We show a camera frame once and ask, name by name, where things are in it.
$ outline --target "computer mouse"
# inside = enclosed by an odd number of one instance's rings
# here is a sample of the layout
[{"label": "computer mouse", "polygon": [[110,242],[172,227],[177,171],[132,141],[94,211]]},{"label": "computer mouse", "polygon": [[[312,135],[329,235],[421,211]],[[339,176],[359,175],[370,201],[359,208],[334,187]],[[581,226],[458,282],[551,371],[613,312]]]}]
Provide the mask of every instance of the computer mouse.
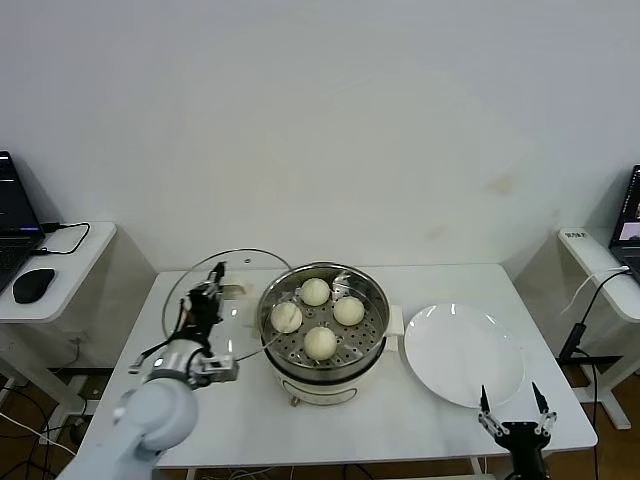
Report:
[{"label": "computer mouse", "polygon": [[53,268],[40,268],[24,273],[13,282],[13,298],[17,303],[33,303],[47,291],[56,271]]}]

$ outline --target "laptop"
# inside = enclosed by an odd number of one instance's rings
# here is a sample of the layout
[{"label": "laptop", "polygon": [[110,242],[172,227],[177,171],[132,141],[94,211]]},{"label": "laptop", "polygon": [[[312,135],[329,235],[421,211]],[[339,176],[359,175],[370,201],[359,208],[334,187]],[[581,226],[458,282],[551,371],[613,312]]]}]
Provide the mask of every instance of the laptop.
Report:
[{"label": "laptop", "polygon": [[609,249],[640,282],[640,165],[633,167]]},{"label": "laptop", "polygon": [[0,291],[44,239],[9,152],[0,151]]}]

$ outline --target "laptop screen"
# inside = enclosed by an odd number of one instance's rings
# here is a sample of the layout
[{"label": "laptop screen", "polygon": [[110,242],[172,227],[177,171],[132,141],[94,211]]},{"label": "laptop screen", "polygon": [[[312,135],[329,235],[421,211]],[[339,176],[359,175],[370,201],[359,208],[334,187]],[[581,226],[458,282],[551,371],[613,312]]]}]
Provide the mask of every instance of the laptop screen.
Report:
[{"label": "laptop screen", "polygon": [[629,188],[613,232],[611,245],[640,245],[640,165],[633,168]]},{"label": "laptop screen", "polygon": [[0,152],[0,235],[42,235],[13,162]]}]

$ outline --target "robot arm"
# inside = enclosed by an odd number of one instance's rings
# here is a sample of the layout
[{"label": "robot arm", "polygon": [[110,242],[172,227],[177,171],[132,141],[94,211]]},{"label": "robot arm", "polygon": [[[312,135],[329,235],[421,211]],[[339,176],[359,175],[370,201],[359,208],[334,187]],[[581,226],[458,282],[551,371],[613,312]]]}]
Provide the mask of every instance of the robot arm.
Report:
[{"label": "robot arm", "polygon": [[213,326],[222,321],[223,276],[224,264],[219,263],[209,279],[191,289],[191,307],[183,315],[181,304],[176,331],[130,367],[130,373],[138,373],[146,358],[166,347],[142,386],[123,398],[113,430],[103,442],[74,458],[59,479],[150,479],[161,454],[182,443],[195,428],[198,402],[193,390],[238,377],[237,361],[230,355],[216,356],[209,344]]},{"label": "robot arm", "polygon": [[513,475],[517,480],[548,480],[549,475],[542,459],[542,449],[551,441],[551,430],[558,415],[549,411],[547,400],[535,383],[533,393],[536,397],[540,420],[538,422],[500,423],[491,413],[487,392],[482,387],[480,413],[478,421],[489,432],[495,442],[509,450],[513,463]]}]

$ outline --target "white plate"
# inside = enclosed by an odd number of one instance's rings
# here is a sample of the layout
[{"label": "white plate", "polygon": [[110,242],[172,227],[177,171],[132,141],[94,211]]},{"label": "white plate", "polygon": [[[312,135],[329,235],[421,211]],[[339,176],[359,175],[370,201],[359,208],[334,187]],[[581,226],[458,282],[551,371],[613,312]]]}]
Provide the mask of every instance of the white plate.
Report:
[{"label": "white plate", "polygon": [[522,352],[494,318],[468,305],[446,303],[414,316],[404,335],[411,368],[445,400],[479,408],[482,385],[489,404],[507,402],[524,380]]}]

